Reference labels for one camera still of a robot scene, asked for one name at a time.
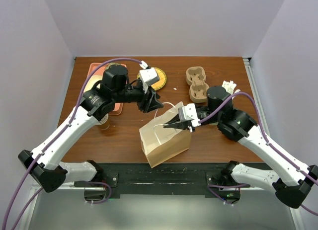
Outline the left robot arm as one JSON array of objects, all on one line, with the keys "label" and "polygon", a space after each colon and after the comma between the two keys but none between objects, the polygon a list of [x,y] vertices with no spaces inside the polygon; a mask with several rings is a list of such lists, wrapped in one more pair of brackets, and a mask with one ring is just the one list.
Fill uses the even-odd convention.
[{"label": "left robot arm", "polygon": [[32,151],[23,150],[18,159],[47,193],[68,182],[86,181],[91,186],[100,185],[104,174],[96,162],[65,163],[63,157],[86,131],[106,123],[116,103],[136,103],[144,113],[162,108],[160,96],[152,88],[158,81],[154,68],[140,70],[139,78],[130,82],[125,66],[108,66],[102,76],[91,76],[79,102],[54,133]]}]

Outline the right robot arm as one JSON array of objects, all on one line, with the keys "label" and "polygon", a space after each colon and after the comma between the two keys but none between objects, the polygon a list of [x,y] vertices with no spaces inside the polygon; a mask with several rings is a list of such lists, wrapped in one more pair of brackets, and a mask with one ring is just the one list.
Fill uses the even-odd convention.
[{"label": "right robot arm", "polygon": [[312,187],[318,183],[317,165],[307,165],[279,146],[266,134],[261,122],[234,107],[235,96],[230,88],[210,87],[205,106],[182,105],[163,126],[193,132],[196,127],[215,123],[226,138],[248,148],[270,167],[270,170],[261,170],[230,161],[209,187],[258,187],[274,193],[290,208],[301,207]]}]

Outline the brown paper bag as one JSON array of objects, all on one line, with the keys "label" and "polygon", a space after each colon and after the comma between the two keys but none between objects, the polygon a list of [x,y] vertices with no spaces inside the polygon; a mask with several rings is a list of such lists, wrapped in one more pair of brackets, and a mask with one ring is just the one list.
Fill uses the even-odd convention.
[{"label": "brown paper bag", "polygon": [[151,168],[186,151],[190,147],[191,133],[188,130],[164,128],[163,124],[178,114],[183,102],[172,104],[162,115],[154,118],[139,129],[141,148]]}]

